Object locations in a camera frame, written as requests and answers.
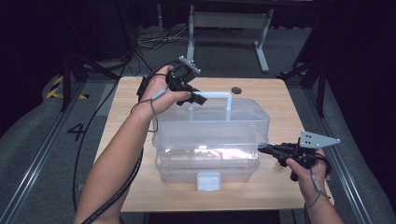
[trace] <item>wooden table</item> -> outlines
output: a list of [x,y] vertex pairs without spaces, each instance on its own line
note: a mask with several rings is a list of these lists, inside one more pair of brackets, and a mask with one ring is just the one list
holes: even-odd
[[[137,103],[141,77],[123,77],[115,93],[96,158]],[[269,143],[295,143],[303,130],[285,83],[280,79],[198,77],[190,82],[200,91],[242,89],[233,97],[255,100],[270,116]],[[122,207],[124,212],[278,210],[304,206],[290,168],[279,166],[271,155],[261,154],[259,169],[248,182],[221,183],[220,191],[198,191],[196,183],[165,183],[154,166],[155,148],[148,133],[140,171]]]

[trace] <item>forearm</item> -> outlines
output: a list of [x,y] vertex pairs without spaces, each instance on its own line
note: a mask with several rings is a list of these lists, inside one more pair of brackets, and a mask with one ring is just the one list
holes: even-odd
[[[146,140],[151,118],[152,110],[147,102],[139,105],[123,122],[87,177],[75,223],[81,223],[103,205],[131,175]],[[118,222],[125,197],[126,193],[97,221]]]
[[344,223],[330,201],[323,195],[310,208],[307,208],[307,214],[313,224]]

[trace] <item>white handle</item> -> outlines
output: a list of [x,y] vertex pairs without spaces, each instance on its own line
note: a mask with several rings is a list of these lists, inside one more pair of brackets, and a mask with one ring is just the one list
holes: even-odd
[[[195,91],[197,95],[202,95],[205,98],[227,98],[227,111],[231,111],[231,100],[233,97],[227,91]],[[189,105],[189,110],[193,109],[193,104]]]

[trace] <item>small round object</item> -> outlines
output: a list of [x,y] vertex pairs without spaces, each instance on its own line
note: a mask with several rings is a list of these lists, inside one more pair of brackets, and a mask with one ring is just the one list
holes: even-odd
[[233,94],[241,94],[241,93],[242,93],[242,89],[239,88],[239,87],[232,87],[232,88],[231,88],[231,92],[232,92]]

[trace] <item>human arm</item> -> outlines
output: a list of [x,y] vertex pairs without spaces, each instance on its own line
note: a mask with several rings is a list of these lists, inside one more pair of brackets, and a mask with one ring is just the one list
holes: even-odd
[[[160,69],[158,74],[167,74],[171,66]],[[177,101],[190,97],[185,91],[170,91],[166,88],[165,76],[153,77],[140,102],[149,100],[160,90],[164,95],[152,102],[139,104],[122,123],[121,127],[92,167],[81,193],[74,223],[82,223],[125,183],[130,176],[145,143],[149,124],[155,114],[162,113]],[[93,223],[119,223],[120,210],[128,190]]]
[[[317,150],[317,153],[324,156],[322,149]],[[311,222],[324,224],[344,223],[326,197],[326,189],[324,188],[326,163],[318,160],[317,164],[312,167],[312,174],[317,178],[322,192],[320,196],[308,169],[305,169],[293,159],[287,159],[286,164],[298,176],[300,190],[303,194],[305,205],[307,206],[307,214]]]

